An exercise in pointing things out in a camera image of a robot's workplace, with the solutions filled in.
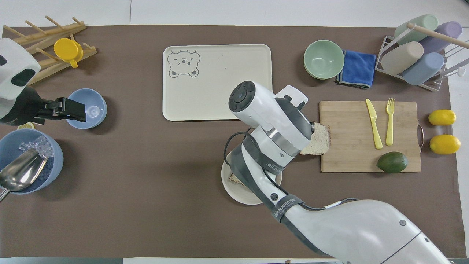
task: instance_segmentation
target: beige cup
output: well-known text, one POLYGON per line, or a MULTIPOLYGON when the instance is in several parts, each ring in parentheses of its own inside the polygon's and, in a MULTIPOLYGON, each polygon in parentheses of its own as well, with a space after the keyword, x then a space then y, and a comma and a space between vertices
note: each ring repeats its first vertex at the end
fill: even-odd
POLYGON ((412 41, 403 44, 381 58, 381 66, 389 74, 399 74, 412 66, 424 54, 422 44, 412 41))

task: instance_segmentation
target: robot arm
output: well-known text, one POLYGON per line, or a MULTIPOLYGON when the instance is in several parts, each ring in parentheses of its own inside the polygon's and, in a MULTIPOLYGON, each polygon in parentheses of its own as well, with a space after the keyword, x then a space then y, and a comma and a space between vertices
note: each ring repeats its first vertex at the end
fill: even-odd
POLYGON ((0 123, 44 124, 44 119, 86 121, 85 105, 65 97, 43 100, 27 83, 39 71, 39 63, 11 39, 0 39, 0 123))
POLYGON ((347 264, 450 263, 387 203, 360 200, 312 210, 271 180, 311 139, 310 123, 300 112, 307 98, 300 91, 287 86, 273 95, 246 81, 228 102, 233 114, 255 127, 231 152, 231 170, 310 249, 347 264))

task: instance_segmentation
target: knife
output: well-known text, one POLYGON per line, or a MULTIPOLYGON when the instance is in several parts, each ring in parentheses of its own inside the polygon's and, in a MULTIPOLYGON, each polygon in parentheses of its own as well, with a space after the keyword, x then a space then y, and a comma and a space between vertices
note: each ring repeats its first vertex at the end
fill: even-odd
POLYGON ((370 99, 366 99, 366 107, 368 108, 368 113, 370 114, 370 120, 371 120, 371 127, 373 128, 373 139, 375 140, 375 147, 376 149, 382 149, 383 148, 383 143, 381 142, 381 138, 379 137, 378 133, 378 128, 376 127, 376 118, 378 117, 376 115, 375 108, 371 104, 370 99))

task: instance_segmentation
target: brown tabletop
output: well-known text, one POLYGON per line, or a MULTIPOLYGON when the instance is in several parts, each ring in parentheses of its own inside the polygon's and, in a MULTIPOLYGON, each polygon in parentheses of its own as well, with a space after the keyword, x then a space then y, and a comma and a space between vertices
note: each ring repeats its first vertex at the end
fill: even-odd
MULTIPOLYGON (((378 54, 389 28, 132 25, 93 26, 75 35, 98 54, 33 87, 44 99, 92 88, 107 117, 79 130, 65 120, 37 129, 57 140, 64 166, 48 187, 9 195, 0 209, 0 256, 316 258, 263 205, 234 201, 220 179, 223 147, 247 129, 241 121, 171 122, 162 114, 162 61, 168 46, 266 44, 273 90, 305 93, 303 113, 318 121, 320 101, 416 101, 425 131, 422 172, 321 173, 319 156, 298 156, 282 186, 310 206, 345 197, 387 202, 411 219, 447 257, 465 257, 455 155, 434 155, 429 139, 451 128, 427 116, 450 108, 445 81, 438 92, 375 72, 370 90, 317 80, 303 52, 328 39, 341 48, 378 54)), ((16 127, 0 126, 4 136, 16 127)), ((234 139, 230 149, 240 142, 234 139)))

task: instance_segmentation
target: bread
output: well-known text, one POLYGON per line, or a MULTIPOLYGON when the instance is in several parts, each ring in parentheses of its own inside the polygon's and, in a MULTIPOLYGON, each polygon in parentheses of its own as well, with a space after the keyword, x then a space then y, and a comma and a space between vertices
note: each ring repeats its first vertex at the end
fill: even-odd
POLYGON ((326 154, 331 144, 329 129, 320 123, 314 122, 314 133, 311 135, 310 143, 300 151, 301 155, 326 154))
POLYGON ((235 183, 241 183, 243 184, 233 173, 231 173, 230 177, 228 178, 228 180, 230 181, 233 181, 235 183))

